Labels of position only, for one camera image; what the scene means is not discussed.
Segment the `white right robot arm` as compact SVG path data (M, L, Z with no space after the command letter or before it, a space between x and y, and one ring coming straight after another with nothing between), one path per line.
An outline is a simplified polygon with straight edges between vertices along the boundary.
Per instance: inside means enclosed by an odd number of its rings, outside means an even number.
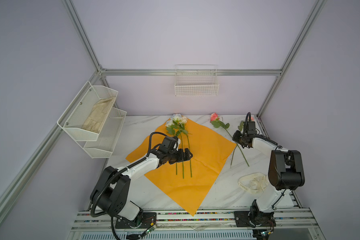
M269 185L262 195L253 201L250 210L235 212L237 221L245 227L272 227L274 212L284 196L305 183L302 155L297 150L287 150L268 137L258 134L256 123L251 120L251 113L234 133L232 140L243 148L254 148L270 159Z

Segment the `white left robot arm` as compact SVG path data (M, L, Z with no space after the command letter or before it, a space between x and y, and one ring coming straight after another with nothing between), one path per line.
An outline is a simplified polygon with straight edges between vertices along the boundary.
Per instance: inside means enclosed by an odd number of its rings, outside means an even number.
M182 140L164 133L153 132L149 136L148 151L141 159L123 167L107 167L101 173L90 195L90 216L97 218L108 215L111 218L111 230L115 239L115 218L127 221L132 228L137 228L143 221L143 209L128 201L132 180L169 163L184 163L193 158L188 148L180 148Z

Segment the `orange wrapping paper sheet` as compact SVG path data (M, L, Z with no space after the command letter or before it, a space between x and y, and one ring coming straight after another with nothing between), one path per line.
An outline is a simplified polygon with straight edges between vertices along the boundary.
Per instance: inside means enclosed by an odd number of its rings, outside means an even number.
M213 130L211 117L191 116L186 123L188 135L181 135L181 148L190 149L191 160L164 164L143 177L133 180L129 198L138 204L157 203L154 195L158 189L182 209L194 216L214 185L235 144Z

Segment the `cream fake rose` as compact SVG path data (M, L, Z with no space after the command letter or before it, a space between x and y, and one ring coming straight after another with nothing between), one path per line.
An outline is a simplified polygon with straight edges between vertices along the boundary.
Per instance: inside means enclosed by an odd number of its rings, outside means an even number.
M187 121L188 121L188 118L185 117L185 116L182 116L182 117L181 117L181 120L180 120L180 124L181 124L181 126L182 126L184 135L187 137L188 148L189 148L189 150L191 150L191 145L190 145L190 140L189 140L189 133L188 133L188 131L186 130L186 123L187 123ZM190 162L190 176L191 176L191 178L192 178L192 177L193 177L192 161L189 160L189 162Z

